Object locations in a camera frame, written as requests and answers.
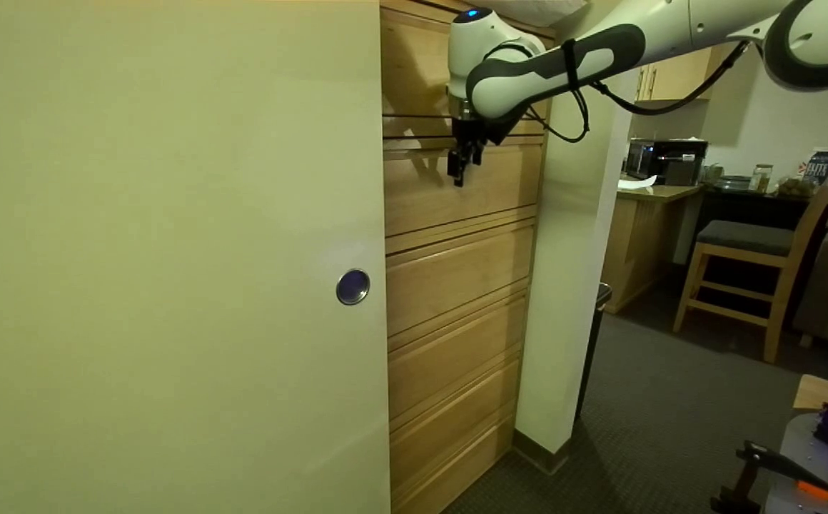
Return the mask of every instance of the wire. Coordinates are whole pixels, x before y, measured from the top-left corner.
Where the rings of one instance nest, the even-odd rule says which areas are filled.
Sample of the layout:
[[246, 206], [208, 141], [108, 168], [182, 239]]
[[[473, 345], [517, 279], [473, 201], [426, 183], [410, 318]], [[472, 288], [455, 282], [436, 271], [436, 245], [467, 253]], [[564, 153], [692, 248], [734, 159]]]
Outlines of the wire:
[[553, 125], [549, 125], [549, 123], [535, 112], [535, 105], [529, 108], [529, 121], [537, 121], [537, 123], [540, 123], [545, 132], [552, 132], [556, 141], [564, 141], [564, 143], [580, 143], [580, 141], [586, 141], [586, 133], [587, 133], [587, 129], [590, 129], [590, 123], [587, 123], [587, 103], [586, 103], [586, 95], [582, 95], [580, 88], [574, 88], [572, 95], [574, 95], [577, 108], [580, 108], [580, 115], [582, 115], [582, 129], [580, 129], [580, 133], [569, 136], [569, 133], [556, 132]]
[[676, 112], [689, 103], [694, 103], [704, 88], [712, 88], [714, 84], [720, 84], [720, 78], [726, 78], [726, 72], [740, 59], [740, 54], [744, 51], [749, 39], [736, 42], [734, 51], [720, 62], [716, 72], [712, 72], [689, 96], [670, 103], [670, 105], [659, 105], [659, 108], [642, 108], [634, 105], [622, 96], [616, 96], [606, 84], [590, 84], [600, 95], [612, 96], [616, 105], [622, 105], [630, 115], [642, 115], [642, 118], [653, 118], [653, 115], [667, 115]]

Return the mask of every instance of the gray carpet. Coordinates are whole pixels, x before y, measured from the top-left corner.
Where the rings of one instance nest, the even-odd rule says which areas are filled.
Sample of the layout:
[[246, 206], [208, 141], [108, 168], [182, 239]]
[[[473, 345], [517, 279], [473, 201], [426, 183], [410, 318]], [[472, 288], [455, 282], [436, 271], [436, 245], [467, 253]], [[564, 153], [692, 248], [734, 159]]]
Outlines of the gray carpet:
[[450, 514], [700, 514], [743, 439], [777, 445], [796, 375], [606, 318], [572, 460], [545, 478], [512, 455]]

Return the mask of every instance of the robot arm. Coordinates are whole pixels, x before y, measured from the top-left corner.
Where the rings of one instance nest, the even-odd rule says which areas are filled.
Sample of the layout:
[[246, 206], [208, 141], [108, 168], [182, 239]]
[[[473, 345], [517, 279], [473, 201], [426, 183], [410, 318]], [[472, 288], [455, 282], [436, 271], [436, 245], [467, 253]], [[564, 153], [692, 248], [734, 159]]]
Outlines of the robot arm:
[[770, 78], [789, 88], [828, 88], [828, 0], [624, 0], [552, 51], [472, 8], [449, 49], [450, 175], [479, 162], [485, 141], [500, 143], [537, 101], [726, 39], [761, 39]]

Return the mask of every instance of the door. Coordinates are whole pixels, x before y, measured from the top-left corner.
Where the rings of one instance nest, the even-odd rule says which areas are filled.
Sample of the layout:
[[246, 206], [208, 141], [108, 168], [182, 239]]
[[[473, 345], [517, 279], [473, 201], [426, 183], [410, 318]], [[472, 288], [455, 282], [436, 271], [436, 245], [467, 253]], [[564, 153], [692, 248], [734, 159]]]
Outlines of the door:
[[0, 510], [387, 510], [377, 22], [0, 0]]

